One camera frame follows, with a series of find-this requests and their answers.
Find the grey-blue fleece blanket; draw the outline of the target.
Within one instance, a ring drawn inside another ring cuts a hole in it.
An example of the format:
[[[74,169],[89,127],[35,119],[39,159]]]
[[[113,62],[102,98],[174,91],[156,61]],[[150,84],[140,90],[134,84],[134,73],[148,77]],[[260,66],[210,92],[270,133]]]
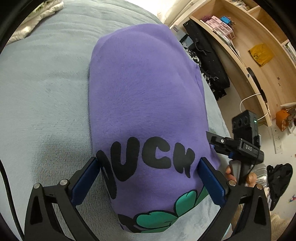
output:
[[[1,161],[22,229],[32,187],[70,178],[92,156],[88,71],[98,39],[160,20],[128,1],[64,1],[1,53]],[[197,240],[219,207],[206,197],[167,232],[123,231],[98,177],[78,211],[99,240]]]

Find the black hanging clothes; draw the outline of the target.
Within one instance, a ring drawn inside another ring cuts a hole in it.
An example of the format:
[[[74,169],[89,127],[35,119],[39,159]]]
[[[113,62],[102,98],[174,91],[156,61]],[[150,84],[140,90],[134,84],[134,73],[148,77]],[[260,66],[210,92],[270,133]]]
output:
[[[225,89],[230,87],[230,80],[216,51],[212,47],[206,31],[193,20],[183,24],[189,41],[185,50],[199,65],[202,76],[208,83],[215,99],[219,100],[226,95]]]

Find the pink boxes on shelf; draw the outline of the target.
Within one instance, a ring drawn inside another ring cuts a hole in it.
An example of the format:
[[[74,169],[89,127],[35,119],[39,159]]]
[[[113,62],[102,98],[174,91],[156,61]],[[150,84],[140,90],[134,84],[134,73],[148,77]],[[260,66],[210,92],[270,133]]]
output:
[[[221,32],[228,39],[232,40],[235,38],[233,29],[227,25],[225,22],[220,20],[218,17],[212,16],[203,16],[201,21],[207,24],[212,30]]]

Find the yellow bag on shelf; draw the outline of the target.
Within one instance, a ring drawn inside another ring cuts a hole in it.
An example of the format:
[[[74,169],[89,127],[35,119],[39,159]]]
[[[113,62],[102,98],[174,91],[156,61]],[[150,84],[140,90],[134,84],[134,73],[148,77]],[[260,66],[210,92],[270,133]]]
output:
[[[264,66],[274,57],[271,49],[264,43],[255,45],[248,50],[248,53],[259,67]]]

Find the cream padded jacket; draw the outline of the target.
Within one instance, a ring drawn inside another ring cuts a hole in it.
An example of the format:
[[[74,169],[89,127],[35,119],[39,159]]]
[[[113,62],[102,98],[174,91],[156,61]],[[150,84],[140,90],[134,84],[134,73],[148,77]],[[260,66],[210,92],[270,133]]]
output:
[[[38,5],[18,26],[7,42],[7,45],[25,39],[38,25],[38,23],[62,10],[64,2],[62,0],[43,1]]]

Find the wooden shelf unit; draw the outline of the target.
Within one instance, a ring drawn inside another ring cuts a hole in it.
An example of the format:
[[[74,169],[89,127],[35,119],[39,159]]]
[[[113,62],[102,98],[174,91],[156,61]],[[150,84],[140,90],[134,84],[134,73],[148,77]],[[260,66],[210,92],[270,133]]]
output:
[[[209,39],[242,99],[241,108],[272,126],[285,104],[295,102],[295,63],[289,40],[254,1],[190,1],[171,21],[193,23]]]

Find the purple fleece hoodie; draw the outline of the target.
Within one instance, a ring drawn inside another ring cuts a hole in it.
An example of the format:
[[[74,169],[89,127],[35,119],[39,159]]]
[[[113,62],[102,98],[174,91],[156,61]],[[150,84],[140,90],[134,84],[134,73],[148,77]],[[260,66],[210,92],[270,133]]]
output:
[[[206,132],[199,66],[165,25],[117,30],[95,45],[89,73],[92,149],[124,230],[163,232],[208,194],[202,157],[220,161]]]

